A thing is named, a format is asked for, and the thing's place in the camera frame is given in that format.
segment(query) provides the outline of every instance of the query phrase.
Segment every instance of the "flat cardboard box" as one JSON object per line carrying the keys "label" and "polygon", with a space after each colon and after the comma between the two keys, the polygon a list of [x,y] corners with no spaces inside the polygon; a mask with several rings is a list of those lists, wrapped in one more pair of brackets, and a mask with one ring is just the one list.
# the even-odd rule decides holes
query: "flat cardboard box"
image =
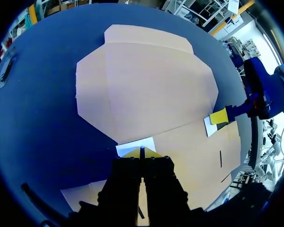
{"label": "flat cardboard box", "polygon": [[76,75],[78,114],[119,144],[204,118],[218,95],[206,64],[157,45],[104,44]]}
{"label": "flat cardboard box", "polygon": [[190,42],[181,36],[133,25],[112,25],[105,33],[105,43],[149,44],[174,48],[193,54]]}
{"label": "flat cardboard box", "polygon": [[78,114],[118,144],[153,137],[156,152],[175,163],[191,209],[207,208],[231,183],[240,165],[237,124],[207,137],[204,118],[218,89],[186,39],[111,26],[105,44],[77,63],[76,91]]}
{"label": "flat cardboard box", "polygon": [[60,5],[59,6],[55,6],[55,7],[51,8],[51,9],[49,9],[47,11],[47,15],[49,16],[49,15],[52,15],[52,14],[57,13],[59,11],[60,11]]}

